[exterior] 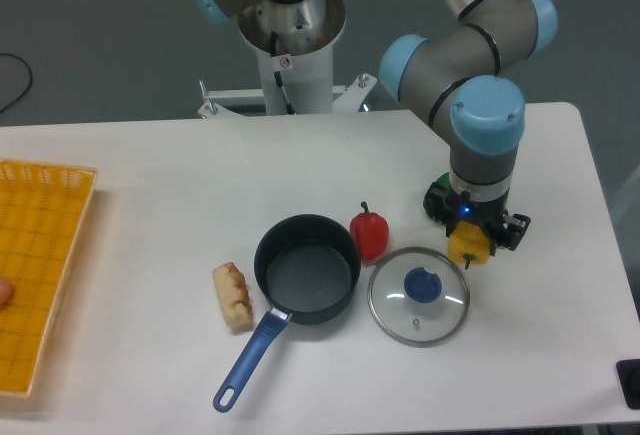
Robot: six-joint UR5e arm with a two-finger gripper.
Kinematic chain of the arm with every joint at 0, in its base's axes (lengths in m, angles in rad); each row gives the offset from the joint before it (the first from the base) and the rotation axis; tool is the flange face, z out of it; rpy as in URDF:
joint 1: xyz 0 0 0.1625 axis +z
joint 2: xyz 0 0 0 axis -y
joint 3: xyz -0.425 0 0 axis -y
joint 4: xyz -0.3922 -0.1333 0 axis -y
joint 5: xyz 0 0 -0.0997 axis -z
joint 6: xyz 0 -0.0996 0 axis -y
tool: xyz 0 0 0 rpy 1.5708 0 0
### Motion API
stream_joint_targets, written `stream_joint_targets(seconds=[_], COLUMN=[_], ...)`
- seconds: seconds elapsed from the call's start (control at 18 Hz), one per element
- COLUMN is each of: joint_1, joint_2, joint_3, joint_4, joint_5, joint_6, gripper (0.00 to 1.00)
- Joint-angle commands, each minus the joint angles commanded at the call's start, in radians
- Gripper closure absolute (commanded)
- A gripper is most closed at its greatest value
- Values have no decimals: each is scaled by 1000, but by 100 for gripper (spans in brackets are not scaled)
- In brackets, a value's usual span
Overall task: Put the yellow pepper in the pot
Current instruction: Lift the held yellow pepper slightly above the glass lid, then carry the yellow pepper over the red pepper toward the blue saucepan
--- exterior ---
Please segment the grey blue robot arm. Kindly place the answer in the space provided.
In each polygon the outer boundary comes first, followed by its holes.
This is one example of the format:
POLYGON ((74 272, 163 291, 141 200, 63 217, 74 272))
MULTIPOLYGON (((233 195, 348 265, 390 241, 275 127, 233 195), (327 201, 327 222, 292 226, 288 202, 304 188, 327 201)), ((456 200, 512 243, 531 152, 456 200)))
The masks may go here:
MULTIPOLYGON (((332 49, 345 25, 342 0, 195 1, 215 23, 237 19, 257 55, 269 113, 335 108, 332 49)), ((546 47, 558 15, 551 0, 446 1, 458 29, 438 42, 398 38, 378 79, 448 145, 448 172, 431 184, 423 206, 445 227, 452 261, 483 264, 500 248, 516 249, 530 224, 506 207, 525 101, 501 72, 546 47)))

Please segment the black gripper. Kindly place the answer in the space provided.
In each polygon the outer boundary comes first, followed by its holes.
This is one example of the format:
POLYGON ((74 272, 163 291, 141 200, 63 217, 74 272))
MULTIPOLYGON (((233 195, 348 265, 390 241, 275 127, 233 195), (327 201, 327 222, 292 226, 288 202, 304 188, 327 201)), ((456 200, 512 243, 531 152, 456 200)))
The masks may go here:
POLYGON ((427 190, 423 207, 428 217, 445 227, 449 238, 460 221, 480 227, 489 240, 489 253, 496 254, 499 247, 515 251, 530 224, 522 214, 510 215, 507 210, 509 191, 491 201, 474 201, 466 194, 458 194, 450 186, 444 190, 434 182, 427 190))

